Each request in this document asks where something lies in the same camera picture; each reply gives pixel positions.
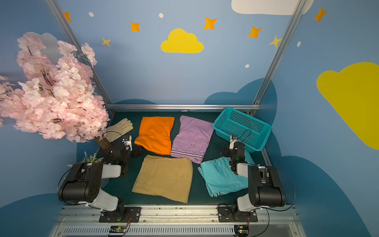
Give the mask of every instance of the metal rail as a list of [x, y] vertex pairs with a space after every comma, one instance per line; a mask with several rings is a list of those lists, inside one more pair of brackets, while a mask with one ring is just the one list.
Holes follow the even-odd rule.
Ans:
[[263, 159], [265, 160], [266, 166], [272, 166], [271, 165], [271, 161], [268, 158], [268, 154], [267, 154], [267, 151], [266, 151], [265, 147], [263, 147], [263, 149], [262, 149], [262, 156], [263, 156]]
[[107, 109], [123, 110], [223, 110], [232, 107], [240, 110], [258, 110], [259, 105], [187, 105], [187, 104], [106, 104]]
[[[71, 26], [67, 22], [57, 0], [45, 0], [45, 2], [47, 3], [47, 6], [50, 8], [50, 11], [53, 13], [55, 19], [58, 21], [59, 26], [62, 28], [62, 31], [66, 35], [70, 44], [74, 45], [77, 48], [78, 54], [82, 54], [83, 52], [81, 51], [81, 43], [79, 42], [78, 38], [75, 36], [75, 33], [72, 30]], [[87, 60], [81, 60], [81, 62], [91, 67], [94, 74], [93, 81], [96, 83], [96, 88], [99, 94], [103, 97], [104, 102], [106, 104], [111, 104], [112, 101], [109, 98], [108, 94], [106, 93], [105, 88], [101, 84], [101, 81], [99, 77], [97, 76], [96, 71], [92, 67], [92, 64], [88, 62]]]
[[[303, 8], [304, 8], [306, 1], [307, 0], [299, 0], [298, 4], [296, 5], [295, 11], [293, 12], [291, 19], [287, 25], [287, 28], [284, 31], [282, 40], [279, 44], [278, 49], [275, 52], [274, 58], [270, 64], [270, 67], [266, 73], [266, 76], [262, 81], [262, 84], [258, 90], [257, 95], [255, 96], [255, 99], [253, 102], [254, 105], [259, 105], [259, 103], [261, 102], [263, 95], [265, 94], [266, 89], [267, 89], [267, 87], [268, 87], [268, 85], [269, 85], [269, 83], [270, 83], [270, 81], [271, 81], [271, 79], [275, 73], [275, 70], [278, 67], [280, 60], [283, 57], [283, 54], [284, 54], [284, 52], [288, 46], [288, 43], [290, 42], [292, 35], [296, 30], [296, 27], [300, 21], [301, 16], [302, 16], [302, 11], [303, 11]], [[254, 112], [255, 111], [250, 111], [249, 114], [254, 115]]]

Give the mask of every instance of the black cable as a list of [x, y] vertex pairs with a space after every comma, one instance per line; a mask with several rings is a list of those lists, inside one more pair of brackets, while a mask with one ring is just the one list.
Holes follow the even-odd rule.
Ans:
[[276, 168], [277, 170], [279, 170], [287, 179], [288, 179], [288, 181], [290, 182], [290, 184], [291, 184], [291, 186], [292, 186], [292, 189], [293, 189], [293, 202], [292, 202], [292, 204], [290, 205], [290, 207], [289, 208], [286, 208], [286, 209], [284, 209], [284, 210], [275, 210], [275, 209], [271, 209], [271, 208], [268, 208], [268, 207], [265, 207], [266, 209], [269, 209], [269, 210], [272, 210], [272, 211], [276, 211], [276, 212], [284, 212], [284, 211], [286, 211], [286, 210], [289, 210], [289, 209], [291, 209], [291, 207], [293, 207], [293, 204], [295, 203], [295, 199], [296, 199], [296, 192], [295, 192], [295, 188], [294, 188], [294, 186], [293, 186], [293, 184], [292, 184], [292, 182], [290, 181], [290, 179], [287, 177], [287, 175], [285, 175], [280, 169], [278, 169], [278, 168]]
[[[116, 132], [116, 131], [107, 131], [107, 132]], [[107, 132], [103, 133], [103, 138], [104, 138], [104, 134], [106, 134]], [[121, 135], [121, 133], [117, 132], [118, 134], [120, 134], [120, 136], [123, 136]]]
[[[67, 170], [67, 171], [62, 175], [62, 177], [59, 179], [58, 186], [56, 187], [56, 193], [57, 193], [58, 195], [59, 195], [59, 184], [61, 183], [61, 181], [62, 181], [64, 175], [67, 174], [67, 172], [69, 172], [71, 169], [72, 169], [72, 167], [69, 168], [69, 170]], [[63, 199], [63, 196], [61, 197], [61, 199], [62, 199], [62, 201], [63, 201], [64, 203], [69, 204], [69, 205], [80, 205], [80, 203], [69, 203], [69, 202], [66, 202], [66, 201]]]
[[256, 236], [259, 236], [259, 235], [261, 235], [261, 234], [263, 234], [266, 230], [267, 230], [267, 228], [268, 228], [268, 225], [270, 224], [270, 214], [268, 213], [268, 210], [267, 210], [268, 208], [266, 208], [266, 211], [267, 211], [267, 215], [268, 215], [268, 223], [267, 223], [267, 226], [266, 226], [266, 228], [265, 228], [265, 230], [264, 231], [262, 231], [260, 234], [257, 234], [257, 235], [253, 235], [253, 236], [251, 236], [251, 237], [256, 237]]
[[228, 204], [226, 204], [226, 203], [220, 203], [220, 204], [217, 205], [217, 210], [218, 210], [218, 208], [219, 208], [221, 205], [223, 205], [223, 206], [227, 206], [227, 207], [228, 207]]
[[244, 142], [244, 141], [246, 140], [246, 138], [248, 138], [248, 137], [251, 135], [251, 130], [250, 130], [250, 129], [246, 129], [246, 130], [243, 132], [243, 134], [240, 136], [240, 138], [243, 137], [243, 135], [244, 135], [245, 132], [247, 132], [247, 131], [250, 131], [250, 134], [247, 135], [247, 137], [245, 137], [244, 140], [241, 141], [241, 142]]
[[245, 132], [247, 132], [247, 131], [250, 131], [250, 133], [244, 138], [244, 140], [243, 141], [241, 141], [241, 143], [243, 143], [245, 140], [246, 140], [246, 138], [248, 138], [250, 135], [251, 135], [251, 130], [250, 129], [246, 129], [244, 132], [243, 132], [243, 134], [241, 135], [241, 137], [243, 137], [243, 135], [245, 134]]
[[129, 223], [128, 223], [129, 227], [128, 227], [128, 229], [125, 231], [125, 233], [121, 237], [123, 237], [129, 231], [129, 229], [130, 229], [130, 226], [131, 226], [130, 219], [131, 219], [131, 217], [130, 217], [129, 214], [128, 214], [128, 217], [129, 217]]

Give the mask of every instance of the vent grille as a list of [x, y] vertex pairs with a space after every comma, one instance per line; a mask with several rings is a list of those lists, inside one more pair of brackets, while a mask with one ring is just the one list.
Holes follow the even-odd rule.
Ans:
[[108, 233], [107, 226], [66, 226], [63, 236], [106, 236]]
[[231, 235], [233, 227], [227, 226], [131, 226], [126, 235]]
[[[66, 226], [63, 236], [118, 236], [109, 233], [105, 226]], [[227, 235], [234, 234], [232, 225], [170, 225], [170, 226], [135, 226], [131, 225], [128, 235]]]

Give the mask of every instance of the white cloud decal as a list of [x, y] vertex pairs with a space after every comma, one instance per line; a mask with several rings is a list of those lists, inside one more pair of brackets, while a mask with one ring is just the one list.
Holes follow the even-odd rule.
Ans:
[[42, 40], [42, 43], [46, 46], [46, 48], [41, 49], [41, 53], [46, 54], [52, 64], [58, 64], [58, 60], [63, 56], [58, 52], [58, 40], [50, 33], [43, 33], [42, 35], [35, 32], [28, 33], [35, 35]]
[[[232, 0], [232, 9], [241, 14], [292, 15], [298, 0]], [[306, 13], [313, 4], [308, 0], [303, 8]]]

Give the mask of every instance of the yellow cloud decal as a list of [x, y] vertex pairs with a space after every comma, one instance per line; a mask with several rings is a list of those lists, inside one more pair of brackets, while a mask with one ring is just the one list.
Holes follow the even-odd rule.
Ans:
[[204, 45], [197, 41], [196, 35], [182, 29], [174, 29], [168, 35], [168, 40], [161, 44], [161, 50], [166, 53], [200, 53]]
[[317, 88], [351, 130], [367, 146], [379, 150], [379, 66], [363, 62], [339, 73], [323, 72]]

